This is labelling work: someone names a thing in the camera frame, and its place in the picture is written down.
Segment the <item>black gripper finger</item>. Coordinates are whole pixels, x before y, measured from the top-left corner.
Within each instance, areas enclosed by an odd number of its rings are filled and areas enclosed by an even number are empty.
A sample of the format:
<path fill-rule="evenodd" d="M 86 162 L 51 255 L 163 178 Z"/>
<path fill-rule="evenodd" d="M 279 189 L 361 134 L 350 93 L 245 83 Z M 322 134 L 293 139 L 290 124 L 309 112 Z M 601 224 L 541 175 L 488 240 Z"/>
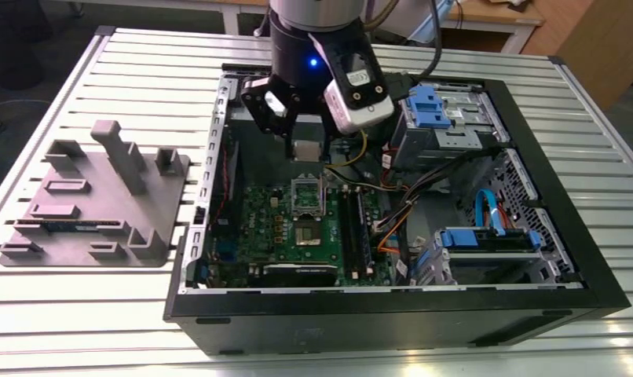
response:
<path fill-rule="evenodd" d="M 323 162 L 329 162 L 330 160 L 330 145 L 331 142 L 343 137 L 343 134 L 339 132 L 334 117 L 329 113 L 321 114 L 321 120 L 323 125 L 323 147 L 322 147 L 322 154 L 321 159 Z"/>
<path fill-rule="evenodd" d="M 275 110 L 270 107 L 266 100 L 269 93 L 283 104 L 283 115 L 277 115 Z M 241 99 L 261 132 L 283 138 L 285 157 L 293 158 L 293 131 L 299 114 L 299 95 L 295 88 L 274 74 L 262 79 L 249 77 L 241 90 Z"/>

